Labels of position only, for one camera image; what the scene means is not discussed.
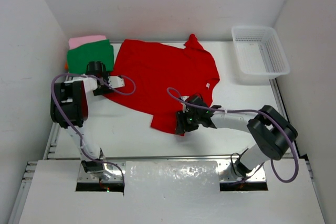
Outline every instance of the clothing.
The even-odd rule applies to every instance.
[[[75,49],[81,45],[91,43],[91,42],[97,42],[101,40],[106,40],[106,36],[90,35],[90,36],[84,36],[84,37],[78,37],[78,38],[71,38],[69,39],[69,47],[70,49]]]
[[[133,95],[116,93],[106,97],[129,108],[154,115],[151,127],[175,133],[175,112],[182,105],[172,99],[166,89],[173,87],[181,95],[199,93],[207,105],[212,103],[212,90],[219,81],[212,55],[198,43],[195,35],[180,49],[155,42],[125,40],[116,59],[112,75],[123,74],[136,83]],[[122,92],[131,92],[132,83],[125,80]]]
[[[87,43],[68,51],[69,72],[83,74],[90,61],[101,61],[107,71],[113,70],[114,54],[110,40]]]

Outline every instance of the white plastic bin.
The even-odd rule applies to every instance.
[[[277,32],[271,27],[232,28],[240,76],[243,80],[267,80],[290,71]]]

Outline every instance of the pink cloth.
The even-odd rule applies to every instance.
[[[71,38],[69,39],[69,47],[70,49],[74,49],[86,43],[101,41],[105,39],[106,39],[106,36],[104,35],[91,35],[91,36],[84,36],[84,37],[78,37],[78,38]]]

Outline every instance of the red garment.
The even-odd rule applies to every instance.
[[[154,115],[151,127],[175,133],[175,112],[182,105],[172,99],[166,89],[173,87],[182,96],[199,93],[204,102],[212,103],[212,90],[219,81],[212,55],[191,34],[185,48],[166,46],[156,42],[125,40],[114,64],[112,74],[123,74],[136,83],[133,95],[116,93],[106,97],[116,103]],[[133,85],[125,80],[122,92],[131,92]]]

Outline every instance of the tabletop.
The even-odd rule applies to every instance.
[[[184,48],[183,42],[164,43]],[[220,82],[213,90],[213,104],[226,109],[277,109],[269,81],[247,85],[240,81],[231,41],[201,42],[215,59]],[[121,44],[113,44],[117,56]],[[200,128],[177,136],[150,127],[152,115],[126,108],[104,97],[88,96],[87,126],[106,157],[209,156],[241,153],[255,144],[252,136],[231,129]],[[71,137],[60,129],[54,158],[78,158]]]

